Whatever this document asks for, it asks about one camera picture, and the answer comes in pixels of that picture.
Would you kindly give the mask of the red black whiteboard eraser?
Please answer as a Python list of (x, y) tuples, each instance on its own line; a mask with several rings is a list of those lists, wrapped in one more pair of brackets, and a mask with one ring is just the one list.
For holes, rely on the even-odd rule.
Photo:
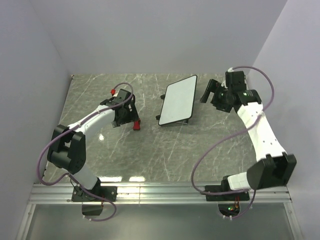
[(132, 129), (134, 131), (139, 131), (141, 129), (141, 120), (140, 119), (133, 123)]

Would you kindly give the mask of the white whiteboard black frame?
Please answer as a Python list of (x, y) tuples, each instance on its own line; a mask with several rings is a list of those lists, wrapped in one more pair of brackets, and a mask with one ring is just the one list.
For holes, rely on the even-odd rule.
[(189, 123), (193, 116), (197, 80), (198, 76), (192, 75), (167, 86), (165, 94), (160, 96), (163, 103), (156, 116), (159, 126)]

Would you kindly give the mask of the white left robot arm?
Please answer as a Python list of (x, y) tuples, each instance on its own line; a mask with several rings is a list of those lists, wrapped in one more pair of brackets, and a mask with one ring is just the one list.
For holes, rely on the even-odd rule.
[(113, 89), (111, 95), (80, 121), (55, 127), (52, 134), (54, 143), (47, 152), (47, 160), (73, 178), (78, 184), (74, 188), (75, 193), (88, 202), (101, 200), (107, 194), (101, 187), (99, 177), (86, 164), (87, 141), (108, 124), (117, 128), (133, 123), (134, 130), (140, 129), (135, 95), (125, 89)]

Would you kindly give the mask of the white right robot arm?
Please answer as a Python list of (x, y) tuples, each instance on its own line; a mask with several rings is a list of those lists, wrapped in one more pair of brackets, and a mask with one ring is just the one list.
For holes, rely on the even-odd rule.
[(286, 186), (297, 159), (277, 140), (265, 115), (266, 107), (258, 92), (247, 88), (244, 72), (227, 71), (224, 83), (210, 79), (200, 102), (206, 103), (210, 93), (213, 93), (211, 104), (217, 110), (227, 113), (234, 110), (242, 120), (254, 147), (256, 162), (245, 172), (225, 176), (217, 190), (206, 189), (203, 193), (232, 200), (246, 190)]

